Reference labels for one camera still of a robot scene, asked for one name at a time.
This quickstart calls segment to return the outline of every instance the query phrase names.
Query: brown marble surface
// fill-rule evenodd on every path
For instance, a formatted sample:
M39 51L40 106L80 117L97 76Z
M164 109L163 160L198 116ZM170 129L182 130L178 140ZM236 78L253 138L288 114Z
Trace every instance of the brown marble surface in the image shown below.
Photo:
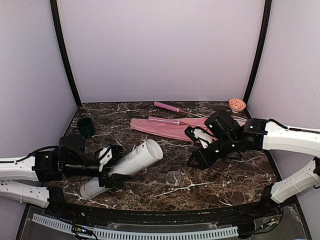
M225 102L174 102L174 106L205 117L214 111L230 111ZM67 134L72 134L76 122L83 117L93 119L96 135L86 141L86 152L95 152L109 144L120 144L130 152L147 138L159 143L164 157L146 168L134 179L122 183L91 200L80 195L80 187L90 177L70 177L49 182L63 189L69 203L141 211L183 211L234 206L256 202L263 188L276 181L275 174L263 152L247 151L242 159L218 160L212 167L199 170L186 162L200 145L146 134L130 129L132 118L187 118L188 115L153 106L153 102L87 103L80 107ZM181 182L168 184L166 174L177 171Z

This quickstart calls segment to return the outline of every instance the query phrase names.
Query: pink towel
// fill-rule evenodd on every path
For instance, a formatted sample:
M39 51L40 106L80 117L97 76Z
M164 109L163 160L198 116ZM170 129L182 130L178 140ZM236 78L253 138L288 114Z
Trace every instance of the pink towel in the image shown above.
M203 126L203 128L207 130L205 127L206 119L204 118L180 118L175 120L179 120L180 122L193 126ZM241 126L245 123L245 119L236 120ZM147 134L192 142L192 140L185 135L185 129L187 128L187 125L174 125L163 122L149 121L148 119L133 118L131 119L130 127L131 129L135 129Z

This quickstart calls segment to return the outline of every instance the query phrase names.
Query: black cup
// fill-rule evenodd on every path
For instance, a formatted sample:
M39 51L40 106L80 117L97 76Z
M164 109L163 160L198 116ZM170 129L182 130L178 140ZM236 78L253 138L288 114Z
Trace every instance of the black cup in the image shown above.
M96 134L94 123L92 122L92 119L90 117L81 118L76 123L76 126L77 128L73 129L73 133L76 134L75 131L79 130L81 136L85 139L89 139Z

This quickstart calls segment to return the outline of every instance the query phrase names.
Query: white label on pipe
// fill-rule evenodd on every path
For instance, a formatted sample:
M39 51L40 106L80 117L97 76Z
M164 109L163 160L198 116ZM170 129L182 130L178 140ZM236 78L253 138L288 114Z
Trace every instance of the white label on pipe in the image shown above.
M144 147L144 145L140 145L136 149L134 149L132 152L130 152L129 155L128 155L128 161L134 159L136 156L141 154L143 147Z

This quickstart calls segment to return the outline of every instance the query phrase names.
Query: white tube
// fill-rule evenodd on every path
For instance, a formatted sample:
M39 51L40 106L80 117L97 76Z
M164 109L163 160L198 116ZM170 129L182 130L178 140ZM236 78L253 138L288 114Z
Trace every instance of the white tube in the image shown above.
M164 154L159 144L152 139L147 139L144 143L120 159L108 174L109 176L111 174L133 176L161 160L163 156ZM99 187L99 179L98 177L94 177L82 185L80 193L84 199L90 200L107 190L109 190L109 188Z

